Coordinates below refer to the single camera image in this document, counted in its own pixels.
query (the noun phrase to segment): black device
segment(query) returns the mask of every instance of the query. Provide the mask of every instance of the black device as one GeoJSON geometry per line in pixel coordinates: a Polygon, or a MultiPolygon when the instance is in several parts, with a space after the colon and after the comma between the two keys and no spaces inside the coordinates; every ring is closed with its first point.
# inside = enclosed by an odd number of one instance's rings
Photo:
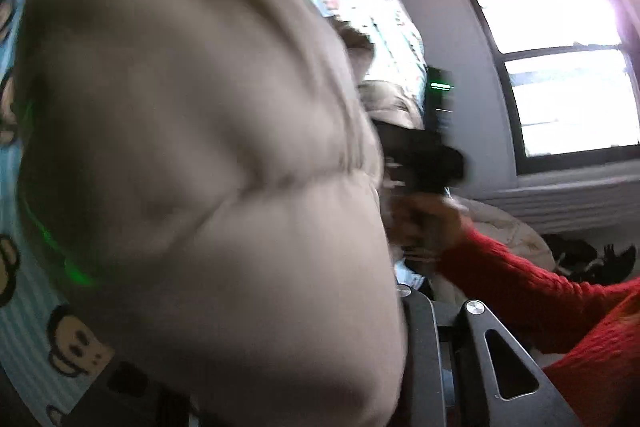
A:
{"type": "Polygon", "coordinates": [[[448,96],[452,89],[449,74],[429,66],[422,97],[424,129],[407,129],[374,120],[387,164],[394,165],[394,181],[401,191],[445,194],[447,187],[465,177],[465,159],[443,140],[449,121],[448,96]]]}
{"type": "Polygon", "coordinates": [[[581,427],[573,410],[482,302],[462,308],[398,285],[408,353],[388,427],[445,427],[440,343],[449,344],[459,427],[581,427]]]}

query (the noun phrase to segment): red knit sleeve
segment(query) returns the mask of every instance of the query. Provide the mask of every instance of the red knit sleeve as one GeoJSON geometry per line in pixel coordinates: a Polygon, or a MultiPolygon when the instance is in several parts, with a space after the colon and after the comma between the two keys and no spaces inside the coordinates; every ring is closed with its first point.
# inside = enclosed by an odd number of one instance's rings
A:
{"type": "Polygon", "coordinates": [[[476,231],[443,254],[438,270],[545,353],[567,353],[637,286],[572,283],[476,231]]]}

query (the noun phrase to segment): window frame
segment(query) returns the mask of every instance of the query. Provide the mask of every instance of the window frame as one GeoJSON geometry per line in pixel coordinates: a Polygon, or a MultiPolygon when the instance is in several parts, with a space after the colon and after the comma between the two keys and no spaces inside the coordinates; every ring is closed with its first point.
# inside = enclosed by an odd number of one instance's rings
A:
{"type": "Polygon", "coordinates": [[[570,52],[594,51],[616,49],[627,57],[628,73],[636,96],[636,107],[640,119],[640,36],[629,20],[626,10],[620,0],[610,0],[616,17],[616,26],[620,35],[620,44],[614,46],[601,46],[598,44],[574,45],[556,48],[540,48],[503,54],[496,45],[494,35],[482,12],[478,0],[469,0],[473,10],[482,26],[482,31],[487,39],[489,48],[494,58],[495,68],[500,79],[507,114],[510,123],[511,137],[516,164],[516,174],[535,174],[539,172],[562,171],[588,166],[604,165],[608,163],[623,162],[640,158],[640,144],[609,147],[588,151],[570,152],[562,154],[549,154],[542,156],[527,156],[520,115],[516,105],[516,99],[511,86],[511,79],[507,72],[506,62],[519,58],[540,57],[542,55],[556,55],[570,52]]]}

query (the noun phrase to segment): green led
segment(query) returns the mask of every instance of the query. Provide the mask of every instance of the green led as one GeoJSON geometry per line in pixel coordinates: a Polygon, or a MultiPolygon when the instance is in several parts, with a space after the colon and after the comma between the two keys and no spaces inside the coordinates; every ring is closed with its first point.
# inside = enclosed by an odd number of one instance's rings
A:
{"type": "Polygon", "coordinates": [[[29,124],[33,121],[33,100],[27,103],[27,109],[24,110],[24,119],[29,124]]]}
{"type": "Polygon", "coordinates": [[[31,207],[29,206],[29,204],[26,202],[24,198],[22,198],[22,204],[24,206],[24,209],[27,215],[29,216],[33,224],[36,226],[36,228],[40,232],[40,235],[42,236],[42,240],[49,246],[51,250],[55,251],[56,253],[59,253],[65,258],[64,268],[65,268],[66,276],[69,277],[69,279],[71,279],[74,283],[78,285],[93,286],[95,284],[95,280],[89,277],[87,274],[81,272],[78,269],[78,267],[68,258],[68,256],[66,256],[62,248],[60,248],[60,245],[56,242],[55,239],[53,239],[49,230],[47,230],[46,227],[35,216],[35,214],[31,210],[31,207]]]}
{"type": "Polygon", "coordinates": [[[448,91],[449,89],[451,89],[451,86],[449,86],[448,84],[439,84],[437,82],[432,82],[431,87],[433,87],[433,89],[440,89],[444,91],[448,91]]]}
{"type": "Polygon", "coordinates": [[[82,273],[70,259],[65,259],[65,273],[74,283],[80,286],[93,286],[95,281],[86,273],[82,273]]]}

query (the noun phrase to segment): window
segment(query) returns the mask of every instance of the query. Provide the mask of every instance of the window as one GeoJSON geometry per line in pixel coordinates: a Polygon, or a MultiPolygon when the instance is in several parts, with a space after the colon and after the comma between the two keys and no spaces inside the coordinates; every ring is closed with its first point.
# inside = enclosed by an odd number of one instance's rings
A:
{"type": "Polygon", "coordinates": [[[616,0],[471,0],[494,52],[519,174],[640,157],[638,35],[616,0]]]}

